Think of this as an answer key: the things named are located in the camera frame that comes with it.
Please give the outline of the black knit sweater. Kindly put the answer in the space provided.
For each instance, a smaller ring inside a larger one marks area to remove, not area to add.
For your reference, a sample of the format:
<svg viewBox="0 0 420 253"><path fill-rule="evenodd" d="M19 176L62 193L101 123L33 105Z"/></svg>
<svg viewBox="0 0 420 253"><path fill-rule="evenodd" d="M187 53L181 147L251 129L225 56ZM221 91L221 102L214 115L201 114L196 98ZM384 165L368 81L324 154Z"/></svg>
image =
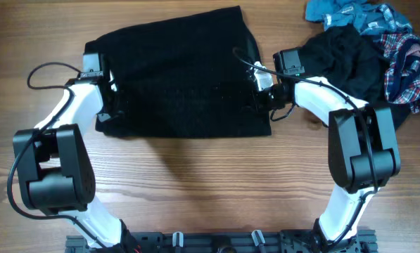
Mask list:
<svg viewBox="0 0 420 253"><path fill-rule="evenodd" d="M96 122L115 137L268 136L246 61L260 53L238 6L135 25L89 41L120 92L124 115Z"/></svg>

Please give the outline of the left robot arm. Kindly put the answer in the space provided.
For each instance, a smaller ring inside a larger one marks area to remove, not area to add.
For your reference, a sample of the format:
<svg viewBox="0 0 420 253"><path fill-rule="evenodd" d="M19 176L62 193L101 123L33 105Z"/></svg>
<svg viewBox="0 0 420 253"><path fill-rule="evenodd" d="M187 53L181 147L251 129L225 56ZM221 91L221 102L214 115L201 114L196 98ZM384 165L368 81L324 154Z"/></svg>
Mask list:
<svg viewBox="0 0 420 253"><path fill-rule="evenodd" d="M61 101L32 129L13 137L15 159L7 180L8 201L32 220L62 219L78 235L68 236L66 252L141 252L125 223L96 196L96 179L83 134L102 111L101 89L112 82L100 53L85 53L83 69L61 88Z"/></svg>

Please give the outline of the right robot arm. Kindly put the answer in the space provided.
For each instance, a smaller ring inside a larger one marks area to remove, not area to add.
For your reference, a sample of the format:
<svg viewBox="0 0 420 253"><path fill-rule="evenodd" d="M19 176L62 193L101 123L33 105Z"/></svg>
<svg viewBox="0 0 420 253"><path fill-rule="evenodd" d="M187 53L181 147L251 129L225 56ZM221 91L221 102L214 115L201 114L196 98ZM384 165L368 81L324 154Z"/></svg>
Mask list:
<svg viewBox="0 0 420 253"><path fill-rule="evenodd" d="M334 181L325 211L310 230L283 230L280 252L377 252L373 230L357 225L368 203L400 172L390 108L348 95L324 77L306 77L296 50L274 55L276 69L246 61L257 110L286 104L310 111L329 128L328 165Z"/></svg>

